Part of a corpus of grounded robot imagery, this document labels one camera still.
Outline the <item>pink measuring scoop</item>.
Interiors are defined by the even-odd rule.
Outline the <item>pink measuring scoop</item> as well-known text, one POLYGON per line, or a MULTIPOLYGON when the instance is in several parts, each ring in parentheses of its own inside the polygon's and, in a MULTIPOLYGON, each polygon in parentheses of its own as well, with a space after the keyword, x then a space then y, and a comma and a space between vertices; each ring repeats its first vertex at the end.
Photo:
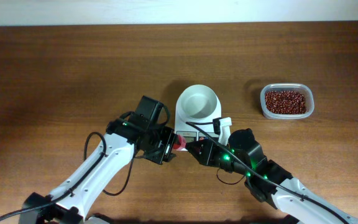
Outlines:
POLYGON ((173 143, 173 149, 175 151, 180 151, 182 149, 185 149, 186 147, 186 140, 181 135, 178 135, 176 140, 173 143))

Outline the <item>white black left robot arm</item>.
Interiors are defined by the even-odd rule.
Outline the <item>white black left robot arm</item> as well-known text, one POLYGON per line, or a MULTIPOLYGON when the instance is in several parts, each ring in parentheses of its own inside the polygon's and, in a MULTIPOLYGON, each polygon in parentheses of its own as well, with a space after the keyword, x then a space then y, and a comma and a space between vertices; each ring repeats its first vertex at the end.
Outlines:
POLYGON ((158 122, 161 111, 168 108, 143 96, 135 111, 109 122, 98 147, 69 178, 48 196, 33 193, 26 199, 27 212, 20 214, 20 223, 99 223, 86 217, 92 204, 139 151, 143 151, 141 158, 156 164, 174 157, 171 150, 177 136, 166 122, 158 122))

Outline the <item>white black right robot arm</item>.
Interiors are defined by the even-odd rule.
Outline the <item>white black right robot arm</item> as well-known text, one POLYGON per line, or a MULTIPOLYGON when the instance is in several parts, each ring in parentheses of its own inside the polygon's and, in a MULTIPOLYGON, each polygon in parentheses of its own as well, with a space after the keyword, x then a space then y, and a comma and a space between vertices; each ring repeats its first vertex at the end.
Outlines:
POLYGON ((358 223, 358 218, 317 196, 289 171, 267 159, 251 129, 233 132, 227 146, 206 137, 187 143, 186 149, 201 165, 243 175, 244 185, 254 198, 298 223, 358 223))

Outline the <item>white digital kitchen scale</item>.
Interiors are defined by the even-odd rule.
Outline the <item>white digital kitchen scale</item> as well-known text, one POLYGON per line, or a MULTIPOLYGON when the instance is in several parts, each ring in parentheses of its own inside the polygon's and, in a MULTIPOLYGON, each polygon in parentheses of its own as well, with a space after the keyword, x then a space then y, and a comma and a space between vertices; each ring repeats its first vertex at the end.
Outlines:
POLYGON ((177 135, 181 135, 182 137, 185 138, 186 143, 188 142, 193 142, 193 141, 198 141, 199 138, 204 138, 205 135, 200 133, 197 129, 192 128, 191 126, 187 125, 186 122, 194 122, 194 123, 204 123, 204 125, 200 125, 199 128, 201 128, 203 131, 207 132, 210 136, 214 137, 215 140, 218 139, 218 135, 214 133, 214 128, 212 124, 205 124, 208 122, 212 122, 213 119, 202 119, 202 120, 188 120, 188 121, 184 121, 182 120, 179 116, 177 116, 176 114, 176 110, 175 110, 175 133, 177 135))

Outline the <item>white round bowl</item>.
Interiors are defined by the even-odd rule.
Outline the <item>white round bowl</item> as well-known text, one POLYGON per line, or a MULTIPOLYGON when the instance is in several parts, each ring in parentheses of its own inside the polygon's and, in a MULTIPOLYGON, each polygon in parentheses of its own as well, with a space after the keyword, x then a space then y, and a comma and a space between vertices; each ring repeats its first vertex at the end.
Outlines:
POLYGON ((176 114, 184 121, 214 119, 222 114, 221 103, 210 87, 192 85, 179 96, 176 114))

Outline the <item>clear plastic container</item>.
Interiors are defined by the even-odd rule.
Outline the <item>clear plastic container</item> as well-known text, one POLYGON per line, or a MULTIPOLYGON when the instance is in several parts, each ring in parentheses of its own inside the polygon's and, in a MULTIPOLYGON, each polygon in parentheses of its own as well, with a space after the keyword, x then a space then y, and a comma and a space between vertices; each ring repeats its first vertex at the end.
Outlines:
POLYGON ((268 119, 303 119, 309 117, 314 111, 314 99, 311 90, 299 83, 274 83, 265 86, 260 93, 260 104, 263 114, 268 119), (306 113, 304 114, 275 114, 270 112, 265 104, 265 94, 268 91, 298 91, 306 98, 306 113))

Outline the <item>red adzuki beans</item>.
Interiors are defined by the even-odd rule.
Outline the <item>red adzuki beans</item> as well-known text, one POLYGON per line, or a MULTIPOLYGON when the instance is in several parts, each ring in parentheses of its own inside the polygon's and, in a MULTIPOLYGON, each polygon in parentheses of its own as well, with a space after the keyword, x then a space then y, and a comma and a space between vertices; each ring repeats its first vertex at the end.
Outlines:
POLYGON ((298 91, 268 91, 265 94, 265 104, 275 114, 306 113, 306 98, 298 91))

